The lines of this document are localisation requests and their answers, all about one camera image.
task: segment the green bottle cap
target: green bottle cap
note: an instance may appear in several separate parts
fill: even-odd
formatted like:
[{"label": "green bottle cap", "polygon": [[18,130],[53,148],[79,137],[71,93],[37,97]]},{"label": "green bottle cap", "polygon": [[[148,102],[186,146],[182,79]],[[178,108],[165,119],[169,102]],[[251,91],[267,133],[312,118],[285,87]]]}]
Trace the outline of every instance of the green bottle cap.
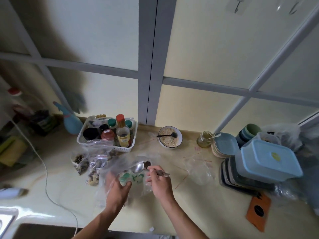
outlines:
[{"label": "green bottle cap", "polygon": [[116,120],[114,118],[109,119],[107,122],[109,127],[116,125]]},{"label": "green bottle cap", "polygon": [[128,126],[129,128],[132,127],[132,122],[130,120],[125,121],[125,125]]}]

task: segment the stack of plates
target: stack of plates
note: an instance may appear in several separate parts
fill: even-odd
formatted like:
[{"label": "stack of plates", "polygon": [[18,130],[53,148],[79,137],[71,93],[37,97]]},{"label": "stack of plates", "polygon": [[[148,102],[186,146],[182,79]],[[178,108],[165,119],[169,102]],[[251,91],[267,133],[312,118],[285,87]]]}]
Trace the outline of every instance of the stack of plates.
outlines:
[{"label": "stack of plates", "polygon": [[274,184],[267,184],[238,174],[234,156],[226,158],[222,162],[219,177],[219,182],[222,186],[252,196],[257,196],[260,190],[273,191],[274,189]]},{"label": "stack of plates", "polygon": [[212,142],[212,151],[216,157],[229,158],[239,151],[236,138],[228,133],[221,132],[219,137],[215,137]]}]

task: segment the hand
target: hand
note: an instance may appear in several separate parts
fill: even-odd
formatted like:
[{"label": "hand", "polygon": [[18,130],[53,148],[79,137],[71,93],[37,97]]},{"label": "hand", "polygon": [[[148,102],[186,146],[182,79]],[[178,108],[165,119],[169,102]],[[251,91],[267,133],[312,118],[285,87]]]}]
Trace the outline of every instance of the hand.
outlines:
[{"label": "hand", "polygon": [[150,178],[147,178],[146,182],[151,183],[155,197],[161,202],[162,205],[174,202],[175,198],[173,195],[171,178],[157,175],[155,171],[156,169],[163,170],[160,166],[149,166],[148,169],[150,171],[147,173],[147,176],[150,176]]},{"label": "hand", "polygon": [[112,187],[106,198],[105,211],[112,212],[115,216],[117,216],[124,203],[126,202],[127,196],[132,186],[132,182],[128,181],[125,186],[122,186],[117,177],[115,177],[111,173],[108,173],[106,175],[106,189],[108,189],[110,186]]}]

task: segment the wall hook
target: wall hook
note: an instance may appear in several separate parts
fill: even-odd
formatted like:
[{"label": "wall hook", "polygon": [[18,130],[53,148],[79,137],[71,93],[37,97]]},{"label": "wall hook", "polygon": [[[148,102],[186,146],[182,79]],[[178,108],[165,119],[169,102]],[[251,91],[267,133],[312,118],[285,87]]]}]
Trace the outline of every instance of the wall hook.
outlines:
[{"label": "wall hook", "polygon": [[293,15],[297,10],[294,10],[295,7],[298,5],[299,2],[296,2],[295,5],[293,6],[293,8],[291,8],[289,15]]},{"label": "wall hook", "polygon": [[241,2],[243,2],[244,0],[237,0],[237,1],[238,1],[238,4],[237,4],[237,7],[236,7],[236,9],[235,9],[235,13],[237,13],[237,12],[238,12],[239,4],[240,4]]}]

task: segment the stack of cups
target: stack of cups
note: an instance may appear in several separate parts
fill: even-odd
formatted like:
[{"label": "stack of cups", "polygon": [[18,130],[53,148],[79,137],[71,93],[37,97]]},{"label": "stack of cups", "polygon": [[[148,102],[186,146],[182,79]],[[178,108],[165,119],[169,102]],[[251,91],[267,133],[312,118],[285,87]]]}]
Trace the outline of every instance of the stack of cups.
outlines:
[{"label": "stack of cups", "polygon": [[246,142],[256,136],[258,132],[261,132],[261,129],[256,124],[247,124],[236,137],[238,146],[241,148]]}]

